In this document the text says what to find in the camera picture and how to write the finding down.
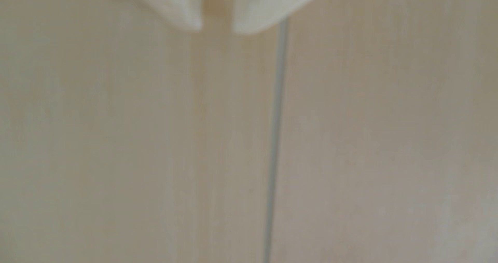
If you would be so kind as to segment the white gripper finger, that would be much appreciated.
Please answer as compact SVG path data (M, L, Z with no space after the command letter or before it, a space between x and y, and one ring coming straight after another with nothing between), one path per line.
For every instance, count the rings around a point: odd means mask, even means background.
M202 30L202 0L142 0L153 11L177 29Z
M269 29L313 0L234 0L233 31L252 35Z

